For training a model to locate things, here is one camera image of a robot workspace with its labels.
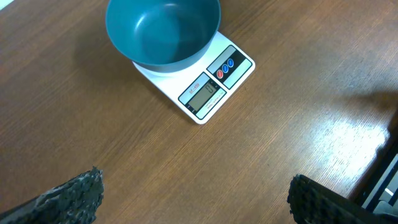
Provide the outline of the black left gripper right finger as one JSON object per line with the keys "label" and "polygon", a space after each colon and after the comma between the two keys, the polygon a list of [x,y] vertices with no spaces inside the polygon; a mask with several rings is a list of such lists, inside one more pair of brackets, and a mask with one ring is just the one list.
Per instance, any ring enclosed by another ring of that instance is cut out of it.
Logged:
{"label": "black left gripper right finger", "polygon": [[302,174],[291,180],[287,203],[298,224],[392,224],[391,215],[371,213]]}

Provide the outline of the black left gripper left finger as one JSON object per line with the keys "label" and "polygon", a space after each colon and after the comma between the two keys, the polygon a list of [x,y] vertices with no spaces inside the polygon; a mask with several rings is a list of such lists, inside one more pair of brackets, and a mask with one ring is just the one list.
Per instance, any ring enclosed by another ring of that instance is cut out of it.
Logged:
{"label": "black left gripper left finger", "polygon": [[87,223],[104,198],[103,171],[96,167],[1,214],[1,223]]}

